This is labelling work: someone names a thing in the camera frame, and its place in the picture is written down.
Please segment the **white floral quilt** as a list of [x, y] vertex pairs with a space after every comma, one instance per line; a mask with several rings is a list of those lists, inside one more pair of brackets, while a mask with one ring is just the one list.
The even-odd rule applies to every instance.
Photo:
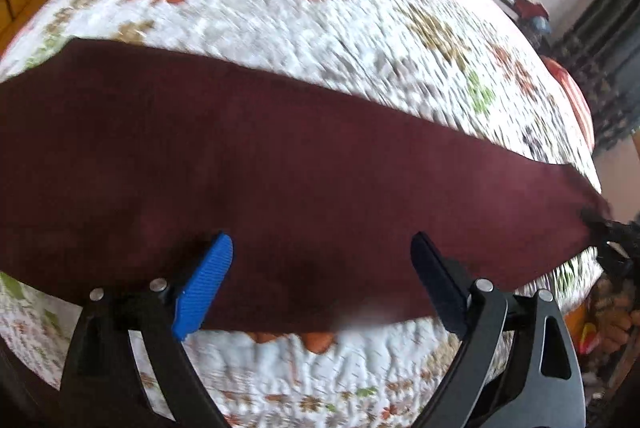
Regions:
[[[10, 78], [75, 37], [277, 71], [597, 180], [567, 96], [491, 0], [50, 0], [3, 56]], [[405, 427], [458, 347], [436, 320], [259, 342], [198, 332], [186, 353], [239, 427]]]

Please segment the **maroon pants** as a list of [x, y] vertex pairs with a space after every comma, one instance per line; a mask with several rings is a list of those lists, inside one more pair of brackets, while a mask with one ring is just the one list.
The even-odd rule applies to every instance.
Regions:
[[213, 58], [72, 40], [1, 85], [1, 269], [74, 305], [224, 233], [209, 330], [413, 320], [416, 233], [514, 291], [588, 247], [583, 211], [610, 212], [573, 166]]

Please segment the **cluttered bedside table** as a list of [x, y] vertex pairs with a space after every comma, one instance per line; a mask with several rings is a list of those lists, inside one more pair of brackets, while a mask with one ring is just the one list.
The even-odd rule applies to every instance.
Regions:
[[552, 32], [549, 14], [540, 0], [494, 0], [538, 54], [548, 54]]

